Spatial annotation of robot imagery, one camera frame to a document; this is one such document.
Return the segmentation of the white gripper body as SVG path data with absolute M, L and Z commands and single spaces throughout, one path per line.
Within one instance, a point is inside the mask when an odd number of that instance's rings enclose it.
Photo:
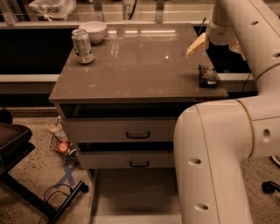
M 235 32 L 231 26 L 216 24 L 210 21 L 206 28 L 209 41 L 216 46 L 226 46 L 236 40 Z

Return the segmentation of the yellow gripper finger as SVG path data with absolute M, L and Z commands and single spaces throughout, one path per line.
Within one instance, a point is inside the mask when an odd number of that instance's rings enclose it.
M 238 40 L 235 40 L 229 44 L 229 50 L 234 53 L 240 54 L 243 60 L 246 59 Z
M 203 32 L 187 48 L 185 56 L 188 57 L 191 54 L 196 53 L 198 50 L 206 50 L 208 47 L 209 47 L 209 37 L 205 32 Z

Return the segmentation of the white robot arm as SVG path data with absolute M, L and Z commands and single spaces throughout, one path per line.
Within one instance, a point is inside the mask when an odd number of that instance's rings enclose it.
M 191 106 L 178 118 L 174 160 L 182 224 L 253 224 L 240 163 L 279 152 L 280 19 L 263 0 L 216 0 L 211 42 L 230 25 L 258 94 Z

